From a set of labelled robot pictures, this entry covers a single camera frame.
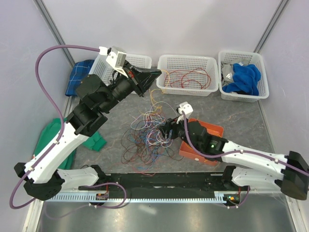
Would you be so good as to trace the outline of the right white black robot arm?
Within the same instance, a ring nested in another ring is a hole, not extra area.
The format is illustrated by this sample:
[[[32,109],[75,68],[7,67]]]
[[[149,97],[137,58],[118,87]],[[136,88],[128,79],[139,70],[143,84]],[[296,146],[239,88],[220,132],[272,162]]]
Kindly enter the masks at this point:
[[[164,138],[180,138],[198,155],[211,160],[233,163],[258,171],[262,186],[270,181],[281,193],[306,200],[309,191],[309,165],[295,151],[285,154],[262,152],[238,145],[228,139],[212,135],[197,120],[168,119],[159,130]]]

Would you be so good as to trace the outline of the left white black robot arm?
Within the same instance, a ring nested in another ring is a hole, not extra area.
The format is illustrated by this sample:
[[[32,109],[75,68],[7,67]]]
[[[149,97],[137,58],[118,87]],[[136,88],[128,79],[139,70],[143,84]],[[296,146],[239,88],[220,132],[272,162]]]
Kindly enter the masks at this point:
[[[59,133],[31,161],[15,165],[16,174],[25,181],[26,193],[46,201],[72,188],[103,189],[106,178],[98,165],[75,170],[62,170],[59,166],[107,121],[105,114],[131,92],[144,96],[161,73],[159,69],[139,68],[125,61],[109,85],[95,74],[85,77],[76,89],[80,102],[67,116]]]

